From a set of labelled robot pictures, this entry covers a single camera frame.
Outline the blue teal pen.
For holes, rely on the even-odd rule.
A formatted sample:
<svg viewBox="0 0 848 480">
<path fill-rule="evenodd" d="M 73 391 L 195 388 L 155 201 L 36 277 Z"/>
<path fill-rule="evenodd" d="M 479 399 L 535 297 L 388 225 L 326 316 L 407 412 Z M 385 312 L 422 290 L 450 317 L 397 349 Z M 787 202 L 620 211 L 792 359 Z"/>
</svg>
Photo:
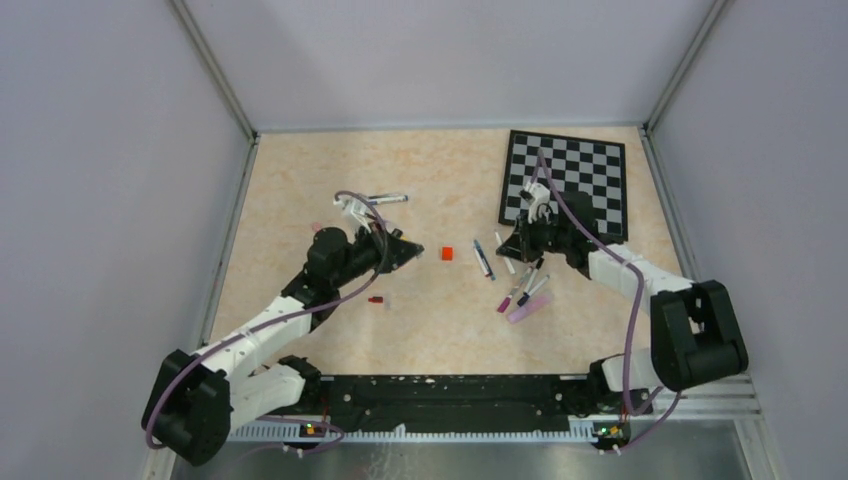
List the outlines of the blue teal pen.
<svg viewBox="0 0 848 480">
<path fill-rule="evenodd" d="M 484 276 L 489 278 L 491 281 L 495 281 L 496 276 L 484 254 L 481 244 L 477 239 L 472 240 L 472 247 Z"/>
</svg>

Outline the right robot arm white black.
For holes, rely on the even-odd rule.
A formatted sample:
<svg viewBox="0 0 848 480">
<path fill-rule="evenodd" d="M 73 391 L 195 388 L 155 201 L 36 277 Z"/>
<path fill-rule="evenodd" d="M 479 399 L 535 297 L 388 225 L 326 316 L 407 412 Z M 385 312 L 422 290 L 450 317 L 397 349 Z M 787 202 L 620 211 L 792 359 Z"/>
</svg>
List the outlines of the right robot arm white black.
<svg viewBox="0 0 848 480">
<path fill-rule="evenodd" d="M 749 355 L 727 288 L 696 282 L 653 265 L 597 230 L 592 202 L 565 192 L 557 202 L 540 183 L 520 197 L 527 207 L 499 256 L 534 264 L 561 254 L 587 279 L 633 300 L 622 354 L 594 362 L 589 404 L 612 412 L 633 389 L 683 392 L 747 370 Z"/>
</svg>

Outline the black capped white marker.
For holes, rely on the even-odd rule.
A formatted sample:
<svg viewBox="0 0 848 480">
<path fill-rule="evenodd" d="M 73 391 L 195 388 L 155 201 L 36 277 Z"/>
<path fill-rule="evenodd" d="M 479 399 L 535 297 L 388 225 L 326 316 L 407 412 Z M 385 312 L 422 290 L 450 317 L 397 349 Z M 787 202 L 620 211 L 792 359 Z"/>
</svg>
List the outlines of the black capped white marker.
<svg viewBox="0 0 848 480">
<path fill-rule="evenodd" d="M 524 294 L 525 296 L 529 296 L 529 295 L 530 295 L 529 291 L 531 290 L 531 288 L 532 288 L 532 286 L 533 286 L 533 284 L 534 284 L 534 282 L 535 282 L 535 278 L 536 278 L 537 273 L 538 273 L 538 271 L 539 271 L 540 267 L 542 266 L 543 262 L 544 262 L 544 259 L 543 259 L 543 258 L 539 258 L 539 259 L 537 259 L 537 260 L 536 260 L 536 261 L 532 264 L 532 266 L 530 267 L 530 270 L 529 270 L 529 276 L 527 277 L 527 280 L 526 280 L 526 282 L 525 282 L 525 284 L 524 284 L 523 294 Z"/>
</svg>

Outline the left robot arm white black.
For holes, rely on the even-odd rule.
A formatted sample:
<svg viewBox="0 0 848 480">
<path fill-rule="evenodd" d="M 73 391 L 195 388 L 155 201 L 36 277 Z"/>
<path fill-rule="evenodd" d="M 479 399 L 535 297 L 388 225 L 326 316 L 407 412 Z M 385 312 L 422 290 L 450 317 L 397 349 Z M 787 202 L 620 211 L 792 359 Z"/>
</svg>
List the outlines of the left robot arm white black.
<svg viewBox="0 0 848 480">
<path fill-rule="evenodd" d="M 264 369 L 288 343 L 322 325 L 345 297 L 343 286 L 371 281 L 420 256 L 425 248 L 377 224 L 349 238 L 340 228 L 314 234 L 302 270 L 253 319 L 192 353 L 163 361 L 141 427 L 152 449 L 167 448 L 193 466 L 211 460 L 232 431 L 290 406 L 308 413 L 319 404 L 317 369 L 297 357 Z"/>
</svg>

